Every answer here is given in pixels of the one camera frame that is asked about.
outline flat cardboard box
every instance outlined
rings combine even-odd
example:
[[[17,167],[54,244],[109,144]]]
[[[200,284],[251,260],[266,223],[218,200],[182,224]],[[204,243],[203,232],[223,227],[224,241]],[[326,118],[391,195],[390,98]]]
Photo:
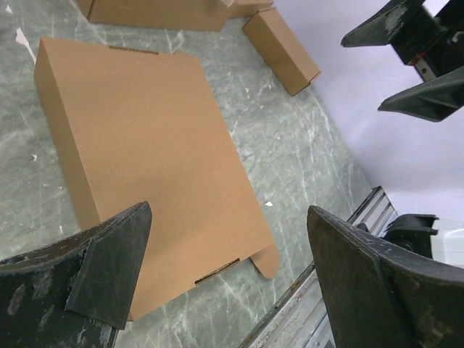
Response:
[[[236,0],[231,18],[251,17],[261,9],[272,7],[273,0]]]
[[[243,32],[291,96],[308,87],[319,76],[319,67],[277,9],[256,13],[244,26]]]
[[[136,320],[248,257],[278,250],[198,59],[42,38],[36,85],[82,229],[153,212]]]
[[[233,11],[221,0],[77,0],[92,23],[220,31]]]

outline white wall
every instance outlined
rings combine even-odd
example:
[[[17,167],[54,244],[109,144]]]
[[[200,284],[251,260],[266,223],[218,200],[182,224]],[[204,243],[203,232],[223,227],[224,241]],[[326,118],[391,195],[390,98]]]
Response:
[[[435,15],[447,0],[427,0]],[[464,110],[442,123],[377,112],[421,82],[390,47],[344,49],[343,36],[387,0],[275,0],[323,74],[315,83],[372,186],[400,213],[464,220]]]

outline cardboard flap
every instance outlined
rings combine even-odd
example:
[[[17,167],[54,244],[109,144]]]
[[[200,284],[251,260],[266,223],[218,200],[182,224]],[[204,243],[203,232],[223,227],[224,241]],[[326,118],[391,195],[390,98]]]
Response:
[[[249,17],[272,5],[273,0],[235,0],[231,18]]]
[[[105,220],[140,201],[153,212],[130,309],[134,320],[274,245],[198,59],[45,42],[36,69],[47,59],[54,81],[37,71],[36,83],[53,138],[72,134],[56,144],[60,160],[68,156],[62,166],[73,203],[87,207],[76,209],[80,223],[96,224],[88,217]],[[47,89],[45,80],[58,91]],[[57,100],[64,108],[53,115],[47,104]],[[73,147],[75,152],[62,151]],[[278,255],[270,255],[254,257],[267,277],[278,263]]]
[[[278,249],[275,244],[260,250],[251,256],[251,259],[256,268],[267,279],[275,278],[279,270],[279,256]]]
[[[262,10],[260,11],[260,16],[271,29],[275,29],[272,30],[273,35],[288,53],[294,64],[299,68],[301,74],[303,74],[308,81],[318,76],[320,74],[319,68],[278,10],[275,8]]]
[[[256,13],[243,32],[292,96],[319,76],[318,66],[277,9]]]
[[[222,0],[94,0],[88,20],[136,27],[219,31],[232,10]]]
[[[77,2],[80,7],[80,10],[84,14],[84,16],[87,17],[90,13],[94,0],[77,0]]]

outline cardboard box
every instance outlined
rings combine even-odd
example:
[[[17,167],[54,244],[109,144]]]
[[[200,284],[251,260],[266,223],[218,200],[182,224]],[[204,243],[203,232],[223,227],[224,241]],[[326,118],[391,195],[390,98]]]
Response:
[[[150,203],[132,319],[248,257],[276,275],[273,236],[198,59],[42,38],[34,75],[81,228]]]
[[[231,18],[251,17],[261,9],[272,7],[273,0],[236,0]]]
[[[259,11],[244,26],[243,32],[291,96],[319,76],[319,67],[277,9]]]
[[[92,23],[220,31],[233,11],[221,0],[77,0]]]

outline white vein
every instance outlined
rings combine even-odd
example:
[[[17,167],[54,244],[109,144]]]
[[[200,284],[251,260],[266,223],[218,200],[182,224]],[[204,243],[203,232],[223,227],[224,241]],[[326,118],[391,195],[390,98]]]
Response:
[[[287,223],[288,223],[288,226],[291,226],[291,221],[289,219],[288,216],[286,216],[286,220],[287,220]],[[301,252],[301,255],[303,256],[303,258],[306,260],[307,259],[307,256],[310,257],[309,253],[308,252],[303,252],[303,243],[300,241],[300,237],[301,235],[297,235],[297,246],[299,247],[299,250]],[[306,230],[304,230],[304,242],[307,243],[307,234],[306,234]]]
[[[221,274],[218,274],[217,278],[223,282],[224,287],[225,287],[225,292],[230,294],[234,299],[236,299],[237,302],[240,304],[240,306],[248,312],[249,318],[252,320],[252,322],[255,322],[257,319],[257,315],[253,313],[250,306],[248,306],[244,302],[244,300],[231,288],[231,286],[224,280]]]
[[[216,334],[215,334],[215,326],[212,323],[212,314],[210,310],[210,325],[211,325],[211,338],[212,338],[212,346],[216,347]]]
[[[181,338],[179,337],[179,335],[177,334],[177,331],[174,330],[174,329],[172,329],[171,331],[173,332],[175,338],[177,339],[177,342],[179,342],[179,347],[182,348],[182,340],[181,340]]]
[[[353,195],[353,190],[351,187],[351,180],[354,176],[355,176],[355,166],[352,163],[350,163],[348,166],[348,194],[349,194],[349,198],[353,206],[355,205],[355,197]]]
[[[34,64],[36,63],[36,56],[30,47],[29,41],[25,37],[24,33],[22,32],[21,28],[16,29],[16,42],[18,44],[23,45],[29,52],[29,55],[32,57]]]
[[[307,196],[307,192],[306,192],[306,178],[305,178],[305,168],[303,167],[303,163],[302,163],[302,160],[300,158],[300,151],[299,151],[299,147],[298,147],[298,144],[295,144],[295,147],[297,148],[297,159],[298,159],[298,163],[299,163],[299,167],[300,169],[302,170],[302,188],[303,188],[303,194],[304,194],[304,197],[306,199],[306,204],[309,204],[310,203],[310,199],[309,197]]]
[[[240,121],[241,121],[241,117],[245,114],[245,112],[248,112],[248,110],[250,110],[250,108],[252,107],[252,105],[254,105],[254,101],[251,101],[249,104],[248,104],[248,107],[245,108],[245,110],[243,110],[242,112],[240,112],[239,114],[239,118],[237,119],[237,121],[235,122],[235,125],[233,126],[233,129],[232,131],[230,132],[230,135],[233,136],[235,134],[235,131],[237,129],[237,126],[239,125]]]
[[[299,205],[298,205],[297,201],[295,201],[294,195],[291,194],[289,188],[286,186],[285,181],[283,181],[281,175],[278,173],[278,171],[276,169],[274,169],[274,173],[277,176],[277,179],[282,183],[282,186],[285,189],[285,191],[287,191],[287,194],[289,194],[290,200],[293,202],[295,207],[299,210]]]
[[[338,187],[340,188],[340,191],[343,193],[343,196],[344,198],[346,199],[347,203],[348,203],[348,208],[350,208],[352,210],[352,205],[354,204],[354,202],[351,202],[346,191],[344,190],[343,188],[343,180],[340,178],[340,175],[339,175],[339,172],[335,166],[335,162],[334,162],[334,150],[333,149],[328,149],[327,146],[326,146],[326,149],[328,150],[328,153],[330,154],[330,164],[332,165],[332,168],[333,168],[333,174],[335,175],[337,181],[338,181]]]
[[[146,335],[146,340],[152,344],[153,348],[158,348],[158,346],[152,341],[152,339],[150,339],[150,335]]]
[[[36,137],[38,143],[41,145],[41,147],[48,153],[48,154],[52,154],[50,152],[50,150],[48,150],[45,146],[45,144],[42,142],[42,140],[38,137],[37,133],[33,130],[33,128],[29,125],[29,122],[26,120],[26,117],[24,116],[24,114],[22,113],[22,110],[18,107],[17,108],[18,112],[20,113],[21,115],[21,118],[22,120],[24,121],[24,124],[26,124],[26,127],[29,129],[30,132],[32,132],[32,134]]]
[[[314,110],[311,112],[312,114],[312,120],[314,120]],[[311,163],[314,163],[314,148],[312,147],[312,143],[314,141],[314,135],[315,135],[315,130],[313,127],[309,127],[307,123],[304,123],[301,118],[299,118],[299,124],[302,126],[302,129],[307,129],[307,135],[310,138],[310,141],[308,142],[310,146],[310,158],[311,158]]]
[[[290,252],[289,252],[289,246],[285,243],[285,240],[286,240],[286,237],[283,233],[283,227],[282,227],[282,223],[280,221],[277,222],[278,224],[278,229],[279,229],[279,233],[281,234],[282,236],[282,242],[283,242],[283,245],[284,245],[284,248],[283,248],[283,251],[287,257],[287,265],[289,267],[289,271],[290,271],[290,275],[291,275],[291,281],[294,281],[296,278],[295,278],[295,275],[294,275],[294,272],[291,268],[291,257],[290,257]]]
[[[189,327],[189,322],[187,321],[187,312],[189,310],[189,293],[186,292],[185,294],[186,303],[184,305],[183,317],[182,317],[182,328],[183,331],[188,335],[187,339],[192,343],[195,344],[196,347],[199,347],[198,342],[196,339],[191,335],[191,329]]]
[[[106,40],[104,38],[102,38],[102,36],[96,31],[95,25],[90,24],[88,22],[88,20],[82,15],[82,11],[78,8],[78,5],[74,2],[74,0],[68,0],[68,1],[69,1],[70,5],[72,7],[74,7],[74,9],[79,13],[79,15],[78,15],[78,25],[74,30],[75,34],[77,35],[79,24],[80,24],[80,22],[83,21],[94,32],[95,37],[98,38],[99,41],[102,44],[106,44],[107,43]]]
[[[265,300],[266,296],[260,287],[258,287],[258,294],[260,295],[260,298],[261,298],[262,308],[264,310],[263,313],[266,313],[268,311],[268,309],[266,308],[266,300]]]
[[[276,303],[277,302],[277,290],[276,290],[276,279],[275,278],[272,280],[271,288],[273,290],[273,303]]]
[[[186,42],[186,38],[184,37],[182,30],[179,30],[179,32],[173,40],[171,40],[171,38],[169,37],[169,33],[167,32],[167,30],[165,30],[165,36],[167,45],[169,46],[169,52],[171,54],[176,53],[177,50],[181,49],[182,45],[184,45]]]
[[[231,7],[233,4],[233,0],[220,0],[220,2],[222,2],[227,7]]]
[[[55,16],[51,16],[51,37],[55,37]]]
[[[324,108],[323,108],[322,105],[320,104],[320,102],[319,102],[317,96],[311,91],[311,88],[309,88],[309,91],[310,91],[310,94],[311,94],[311,96],[313,97],[315,103],[319,106],[320,114],[322,115],[322,117],[323,117],[323,119],[324,119],[324,123],[326,124],[326,129],[327,129],[328,137],[329,137],[330,140],[332,141],[331,125],[330,125],[330,121],[328,120],[328,116],[327,116],[326,113],[324,112]]]

